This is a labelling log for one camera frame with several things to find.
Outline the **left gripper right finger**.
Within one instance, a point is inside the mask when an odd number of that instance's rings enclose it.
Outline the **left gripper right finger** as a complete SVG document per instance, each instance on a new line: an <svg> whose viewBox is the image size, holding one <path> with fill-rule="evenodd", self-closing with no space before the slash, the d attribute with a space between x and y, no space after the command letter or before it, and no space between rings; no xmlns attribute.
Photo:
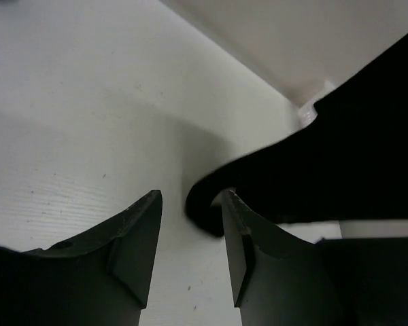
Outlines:
<svg viewBox="0 0 408 326"><path fill-rule="evenodd" d="M222 216L244 325L408 325L408 238L310 243L231 190Z"/></svg>

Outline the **black tank top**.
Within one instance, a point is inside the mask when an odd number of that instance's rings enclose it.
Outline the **black tank top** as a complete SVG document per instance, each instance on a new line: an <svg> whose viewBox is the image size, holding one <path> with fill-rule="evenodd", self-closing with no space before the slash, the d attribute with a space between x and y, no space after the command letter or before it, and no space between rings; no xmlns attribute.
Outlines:
<svg viewBox="0 0 408 326"><path fill-rule="evenodd" d="M185 214L224 234L225 189L275 224L408 219L408 33L314 104L310 125L196 182Z"/></svg>

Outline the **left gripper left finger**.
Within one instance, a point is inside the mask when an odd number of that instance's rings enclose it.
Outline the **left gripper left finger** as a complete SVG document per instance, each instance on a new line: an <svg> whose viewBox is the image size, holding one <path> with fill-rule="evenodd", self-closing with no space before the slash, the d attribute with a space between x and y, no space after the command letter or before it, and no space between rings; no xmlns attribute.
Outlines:
<svg viewBox="0 0 408 326"><path fill-rule="evenodd" d="M162 208L161 192L152 190L49 249L0 246L0 325L138 325Z"/></svg>

